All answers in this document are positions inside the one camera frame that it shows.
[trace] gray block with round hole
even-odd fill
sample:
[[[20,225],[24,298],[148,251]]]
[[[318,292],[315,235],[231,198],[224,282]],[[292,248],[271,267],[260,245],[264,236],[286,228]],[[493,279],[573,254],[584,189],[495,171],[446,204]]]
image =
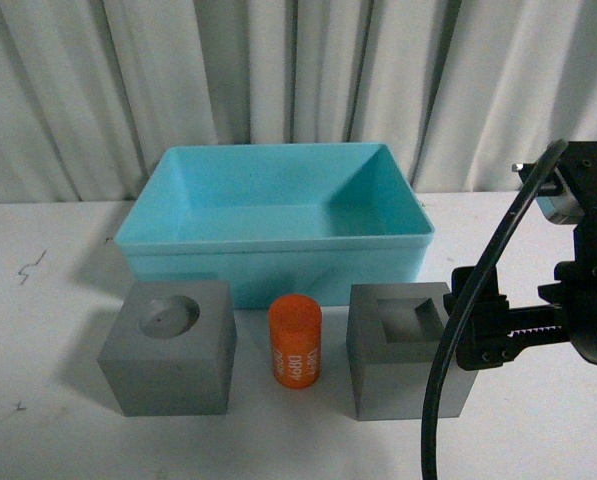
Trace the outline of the gray block with round hole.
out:
[[[420,419],[448,316],[445,283],[352,285],[347,353],[358,420]],[[451,363],[441,417],[458,417],[477,372]]]
[[[228,282],[137,282],[98,364],[127,416],[216,415],[235,349]]]

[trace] robotic arm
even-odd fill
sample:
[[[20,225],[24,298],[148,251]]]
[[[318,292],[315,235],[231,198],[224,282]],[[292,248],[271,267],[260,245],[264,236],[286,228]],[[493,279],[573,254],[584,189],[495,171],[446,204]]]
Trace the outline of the robotic arm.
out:
[[[549,145],[535,164],[515,165],[523,186],[475,267],[452,273],[444,298],[449,320],[431,366],[421,425],[421,467],[437,479],[436,433],[449,364],[465,370],[500,367],[527,347],[569,341],[597,365],[597,142]],[[555,268],[558,283],[538,287],[548,305],[515,308],[498,290],[495,265],[534,198],[554,223],[577,224],[573,262]]]
[[[515,165],[526,181],[533,164]],[[509,308],[491,275],[468,318],[456,349],[465,370],[502,366],[525,348],[570,341],[597,365],[597,142],[569,142],[538,193],[538,203],[554,223],[577,223],[575,260],[555,268],[558,283],[538,287],[550,305]],[[445,297],[451,313],[472,267],[452,274],[452,293]]]

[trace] curtain fold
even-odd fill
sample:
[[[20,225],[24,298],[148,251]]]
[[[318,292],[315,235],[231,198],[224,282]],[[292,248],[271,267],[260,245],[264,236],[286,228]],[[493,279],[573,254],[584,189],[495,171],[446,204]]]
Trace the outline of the curtain fold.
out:
[[[597,2],[463,2],[416,190],[516,189],[556,138],[597,140]]]
[[[0,0],[0,202],[135,198],[169,147],[386,142],[419,192],[597,140],[597,1]]]

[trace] plastic bin rim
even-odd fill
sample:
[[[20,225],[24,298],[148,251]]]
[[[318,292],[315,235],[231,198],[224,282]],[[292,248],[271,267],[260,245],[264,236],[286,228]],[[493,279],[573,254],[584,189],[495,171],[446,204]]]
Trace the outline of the plastic bin rim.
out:
[[[115,243],[122,250],[133,253],[247,253],[247,252],[309,252],[333,250],[391,250],[428,246],[435,228],[429,224],[425,233],[389,235],[384,237],[355,236],[301,240],[230,240],[199,242],[131,242],[116,237]]]

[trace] table surface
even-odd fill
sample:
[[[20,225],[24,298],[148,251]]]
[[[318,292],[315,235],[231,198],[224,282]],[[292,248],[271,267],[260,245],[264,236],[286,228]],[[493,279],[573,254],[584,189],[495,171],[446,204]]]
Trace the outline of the table surface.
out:
[[[419,281],[474,264],[513,193],[420,195],[436,237]],[[357,422],[344,307],[324,309],[322,375],[270,373],[263,311],[238,311],[229,412],[126,418],[96,363],[133,282],[112,241],[129,202],[0,205],[0,479],[420,478],[419,421]],[[573,259],[534,205],[499,262],[512,306]],[[597,367],[569,344],[478,374],[439,424],[441,479],[597,479]]]

